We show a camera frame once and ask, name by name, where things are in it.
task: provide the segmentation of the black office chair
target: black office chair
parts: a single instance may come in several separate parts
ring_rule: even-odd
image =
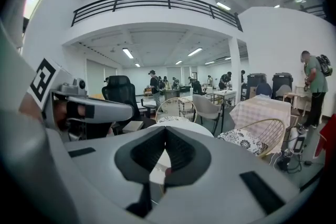
[[[199,83],[198,80],[195,81],[194,83],[194,88],[193,88],[193,94],[198,94],[198,95],[205,95],[206,92],[202,92],[202,86]]]
[[[107,86],[103,87],[101,91],[106,100],[123,104],[129,104],[134,108],[134,116],[131,119],[123,122],[118,122],[119,126],[118,128],[115,128],[115,131],[117,131],[116,134],[119,134],[120,130],[122,130],[130,121],[142,121],[143,129],[156,123],[155,120],[140,115],[137,101],[135,99],[135,87],[133,84],[131,84],[130,79],[128,77],[110,76]],[[152,105],[143,105],[143,106],[148,110],[155,107]]]

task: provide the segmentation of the black pants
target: black pants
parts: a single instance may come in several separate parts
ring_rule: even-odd
[[[316,92],[312,94],[310,112],[306,122],[303,124],[306,128],[310,125],[319,124],[325,94],[325,92]]]

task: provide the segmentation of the black metal railing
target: black metal railing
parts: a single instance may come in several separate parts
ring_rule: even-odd
[[[99,0],[75,10],[71,26],[100,13],[109,11],[115,12],[117,9],[143,6],[187,9],[205,14],[213,19],[222,20],[243,31],[237,13],[232,15],[225,10],[200,0]]]
[[[306,12],[321,18],[325,18],[325,12],[323,9],[323,5],[315,5],[315,6],[311,6],[311,7],[307,7],[307,8],[301,8],[300,11],[302,12]]]

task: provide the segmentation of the checkered tablecloth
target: checkered tablecloth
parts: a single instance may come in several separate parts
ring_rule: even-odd
[[[230,116],[236,124],[235,129],[266,119],[280,119],[285,124],[285,128],[288,128],[290,125],[290,108],[290,103],[256,96],[244,102],[239,102],[230,112]],[[247,130],[258,137],[268,124],[268,122],[254,124]],[[280,152],[282,142],[283,138],[270,153]]]

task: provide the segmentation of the red object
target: red object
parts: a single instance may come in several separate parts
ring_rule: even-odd
[[[327,124],[320,131],[321,137],[317,144],[314,158],[318,157],[322,151],[325,150],[325,164],[326,168],[331,161],[332,155],[336,150],[336,114],[334,114]]]

